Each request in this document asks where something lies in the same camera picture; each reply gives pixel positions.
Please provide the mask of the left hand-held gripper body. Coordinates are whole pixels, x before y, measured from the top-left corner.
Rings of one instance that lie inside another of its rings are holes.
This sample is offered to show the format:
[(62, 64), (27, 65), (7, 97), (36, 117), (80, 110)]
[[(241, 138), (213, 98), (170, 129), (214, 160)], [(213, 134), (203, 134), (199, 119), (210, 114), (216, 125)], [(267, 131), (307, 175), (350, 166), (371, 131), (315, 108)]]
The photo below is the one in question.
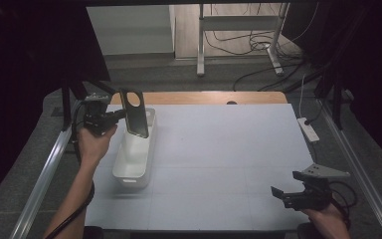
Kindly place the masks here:
[(85, 99), (84, 128), (94, 135), (103, 135), (117, 124), (114, 112), (108, 112), (106, 97), (93, 94)]

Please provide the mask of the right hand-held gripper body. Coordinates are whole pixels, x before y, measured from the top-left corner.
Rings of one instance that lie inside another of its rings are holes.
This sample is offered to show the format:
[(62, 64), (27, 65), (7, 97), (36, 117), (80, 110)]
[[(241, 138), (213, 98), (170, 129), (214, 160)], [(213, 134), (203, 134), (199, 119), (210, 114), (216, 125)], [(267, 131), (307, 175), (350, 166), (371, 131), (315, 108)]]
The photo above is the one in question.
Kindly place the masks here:
[(296, 211), (302, 209), (322, 210), (332, 201), (332, 191), (329, 186), (330, 179), (349, 177), (347, 171), (337, 170), (317, 163), (300, 171), (306, 175), (306, 181), (301, 181), (302, 192), (284, 193), (283, 203), (285, 208)]

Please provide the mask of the grey phone case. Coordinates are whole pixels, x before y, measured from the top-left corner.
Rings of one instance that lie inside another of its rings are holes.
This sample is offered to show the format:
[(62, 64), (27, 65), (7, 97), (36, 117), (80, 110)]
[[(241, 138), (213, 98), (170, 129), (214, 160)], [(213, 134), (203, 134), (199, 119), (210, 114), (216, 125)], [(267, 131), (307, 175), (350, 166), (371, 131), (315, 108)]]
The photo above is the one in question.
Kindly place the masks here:
[(131, 134), (148, 138), (147, 116), (142, 92), (120, 89), (122, 107), (125, 110), (127, 131)]

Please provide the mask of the white plastic storage box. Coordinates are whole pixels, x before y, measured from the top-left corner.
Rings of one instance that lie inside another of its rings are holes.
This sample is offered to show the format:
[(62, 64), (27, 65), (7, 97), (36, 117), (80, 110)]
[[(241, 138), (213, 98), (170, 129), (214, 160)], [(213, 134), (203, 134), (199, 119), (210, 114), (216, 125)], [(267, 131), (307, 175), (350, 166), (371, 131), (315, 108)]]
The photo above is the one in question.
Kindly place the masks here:
[(123, 132), (112, 175), (126, 188), (144, 188), (150, 181), (157, 135), (156, 110), (146, 109), (149, 137)]

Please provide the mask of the person's right hand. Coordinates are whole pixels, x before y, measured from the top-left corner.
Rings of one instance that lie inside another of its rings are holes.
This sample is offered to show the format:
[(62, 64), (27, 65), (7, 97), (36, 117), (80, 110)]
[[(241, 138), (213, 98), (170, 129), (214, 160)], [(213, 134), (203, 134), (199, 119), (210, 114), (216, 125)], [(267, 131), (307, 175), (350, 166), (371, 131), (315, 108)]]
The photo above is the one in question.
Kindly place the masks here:
[(322, 210), (302, 209), (325, 239), (351, 239), (343, 213), (332, 203)]

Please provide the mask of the person's left hand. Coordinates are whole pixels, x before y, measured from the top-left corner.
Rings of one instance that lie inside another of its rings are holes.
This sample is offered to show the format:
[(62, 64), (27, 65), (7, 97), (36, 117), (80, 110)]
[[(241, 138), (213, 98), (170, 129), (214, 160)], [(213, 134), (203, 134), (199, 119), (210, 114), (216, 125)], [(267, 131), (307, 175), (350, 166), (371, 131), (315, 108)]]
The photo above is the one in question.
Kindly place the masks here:
[(79, 132), (79, 146), (82, 164), (98, 164), (108, 151), (111, 138), (117, 130), (117, 125), (102, 135), (95, 136), (88, 129)]

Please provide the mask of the black metal stand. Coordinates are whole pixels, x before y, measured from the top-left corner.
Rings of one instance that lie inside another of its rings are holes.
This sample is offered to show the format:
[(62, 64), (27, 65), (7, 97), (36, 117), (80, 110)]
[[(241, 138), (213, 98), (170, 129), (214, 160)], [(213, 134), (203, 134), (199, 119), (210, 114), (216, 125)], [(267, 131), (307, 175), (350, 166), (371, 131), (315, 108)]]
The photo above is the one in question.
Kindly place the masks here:
[(76, 131), (78, 126), (83, 123), (85, 113), (85, 99), (93, 94), (106, 97), (105, 102), (108, 105), (108, 97), (115, 93), (115, 90), (99, 81), (91, 81), (91, 84), (104, 91), (104, 94), (89, 93), (84, 82), (80, 79), (63, 79), (63, 130), (68, 125), (72, 127), (72, 131)]
[(314, 95), (318, 99), (325, 99), (330, 91), (332, 93), (332, 110), (331, 117), (338, 129), (342, 129), (341, 124), (341, 104), (342, 104), (342, 83), (338, 74), (324, 72), (318, 82)]

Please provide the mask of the white power strip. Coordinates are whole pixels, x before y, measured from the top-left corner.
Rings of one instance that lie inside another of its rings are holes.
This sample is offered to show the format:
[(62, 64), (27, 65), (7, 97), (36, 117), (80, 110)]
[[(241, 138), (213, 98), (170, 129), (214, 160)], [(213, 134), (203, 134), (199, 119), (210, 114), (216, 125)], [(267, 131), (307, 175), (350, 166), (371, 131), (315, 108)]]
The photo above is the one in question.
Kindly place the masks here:
[(306, 118), (299, 118), (297, 119), (297, 122), (305, 135), (305, 137), (308, 139), (309, 142), (317, 142), (319, 141), (319, 137), (313, 127), (311, 126), (310, 122)]

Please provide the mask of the white table mat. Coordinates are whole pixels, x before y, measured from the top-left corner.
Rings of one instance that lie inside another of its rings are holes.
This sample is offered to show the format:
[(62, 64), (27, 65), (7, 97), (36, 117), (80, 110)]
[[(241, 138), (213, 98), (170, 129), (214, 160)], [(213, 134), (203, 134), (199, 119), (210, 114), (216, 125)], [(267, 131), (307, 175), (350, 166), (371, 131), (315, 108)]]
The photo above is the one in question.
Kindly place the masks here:
[(306, 217), (273, 187), (301, 191), (292, 177), (312, 159), (289, 104), (163, 106), (156, 112), (150, 180), (127, 189), (112, 168), (121, 124), (95, 173), (86, 222), (148, 231), (290, 231)]

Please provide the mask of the white cabinet panel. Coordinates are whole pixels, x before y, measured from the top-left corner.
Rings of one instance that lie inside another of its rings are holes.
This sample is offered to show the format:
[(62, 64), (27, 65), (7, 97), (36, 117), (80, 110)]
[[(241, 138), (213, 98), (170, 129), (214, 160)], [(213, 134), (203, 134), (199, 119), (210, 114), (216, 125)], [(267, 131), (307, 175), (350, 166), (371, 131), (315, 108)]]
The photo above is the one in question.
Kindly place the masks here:
[(104, 55), (174, 52), (169, 5), (88, 7)]

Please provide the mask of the aluminium floor rail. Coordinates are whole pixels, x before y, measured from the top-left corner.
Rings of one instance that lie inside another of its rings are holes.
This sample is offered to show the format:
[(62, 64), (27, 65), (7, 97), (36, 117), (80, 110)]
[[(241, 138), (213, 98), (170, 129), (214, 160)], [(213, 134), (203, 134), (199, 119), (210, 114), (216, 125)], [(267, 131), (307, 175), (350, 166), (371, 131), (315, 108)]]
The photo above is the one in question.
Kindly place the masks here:
[(344, 131), (339, 129), (331, 116), (331, 109), (324, 104), (321, 100), (317, 100), (316, 103), (320, 107), (321, 115), (326, 120), (332, 134), (340, 146), (343, 155), (352, 170), (353, 176), (357, 180), (363, 194), (365, 195), (374, 215), (382, 227), (382, 196), (377, 188), (373, 185), (369, 178), (367, 171), (361, 164), (361, 161), (346, 137)]
[(27, 238), (71, 135), (70, 125), (59, 133), (9, 239)]

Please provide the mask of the white metal desk frame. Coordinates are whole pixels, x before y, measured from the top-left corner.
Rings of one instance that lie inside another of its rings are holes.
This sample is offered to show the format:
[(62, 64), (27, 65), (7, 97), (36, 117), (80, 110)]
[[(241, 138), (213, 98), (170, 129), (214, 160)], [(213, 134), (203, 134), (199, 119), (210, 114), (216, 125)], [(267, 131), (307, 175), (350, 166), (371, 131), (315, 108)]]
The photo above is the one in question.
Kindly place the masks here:
[(267, 53), (277, 76), (285, 72), (278, 58), (276, 45), (282, 32), (288, 3), (283, 3), (277, 16), (205, 16), (204, 5), (199, 5), (197, 75), (205, 74), (204, 33), (206, 31), (274, 31)]

